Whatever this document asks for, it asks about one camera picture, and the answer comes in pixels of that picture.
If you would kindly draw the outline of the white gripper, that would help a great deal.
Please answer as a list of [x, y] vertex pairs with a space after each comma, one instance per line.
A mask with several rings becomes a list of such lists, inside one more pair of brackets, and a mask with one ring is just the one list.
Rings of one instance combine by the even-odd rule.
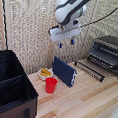
[[[52, 42], [59, 41], [63, 38], [70, 38], [72, 36], [78, 35], [81, 32], [81, 27], [79, 25], [73, 25], [71, 28], [61, 29], [59, 26], [51, 28], [49, 30]], [[74, 39], [71, 38], [71, 45], [74, 45]]]

